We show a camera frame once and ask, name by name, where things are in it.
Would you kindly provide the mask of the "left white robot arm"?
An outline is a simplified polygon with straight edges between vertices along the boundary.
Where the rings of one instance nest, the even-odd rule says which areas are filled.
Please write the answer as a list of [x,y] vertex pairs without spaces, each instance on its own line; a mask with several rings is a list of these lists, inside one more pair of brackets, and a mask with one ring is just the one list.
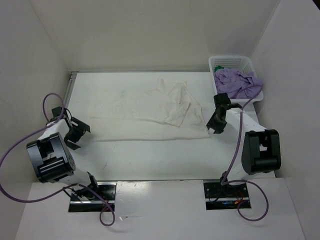
[[41,183],[63,183],[75,187],[79,198],[96,199],[100,187],[88,171],[76,167],[71,154],[81,147],[77,142],[89,133],[91,128],[81,120],[67,116],[53,117],[46,124],[43,134],[26,145],[35,175]]

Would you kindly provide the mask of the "white t shirt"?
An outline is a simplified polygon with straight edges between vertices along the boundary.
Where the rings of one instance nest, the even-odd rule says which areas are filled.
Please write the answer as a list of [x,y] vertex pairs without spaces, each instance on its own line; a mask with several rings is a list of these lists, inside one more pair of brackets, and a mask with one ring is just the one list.
[[186,81],[160,78],[154,89],[94,90],[87,120],[97,142],[209,137],[202,107]]

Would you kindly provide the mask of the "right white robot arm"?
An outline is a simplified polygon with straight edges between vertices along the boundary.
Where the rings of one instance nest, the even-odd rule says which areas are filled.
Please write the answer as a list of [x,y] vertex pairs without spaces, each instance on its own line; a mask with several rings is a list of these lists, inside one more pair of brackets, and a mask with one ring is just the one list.
[[219,184],[223,196],[232,196],[237,191],[237,185],[248,182],[257,174],[280,169],[282,160],[278,131],[257,123],[239,104],[217,107],[206,126],[214,134],[222,134],[226,126],[237,131],[234,155]]

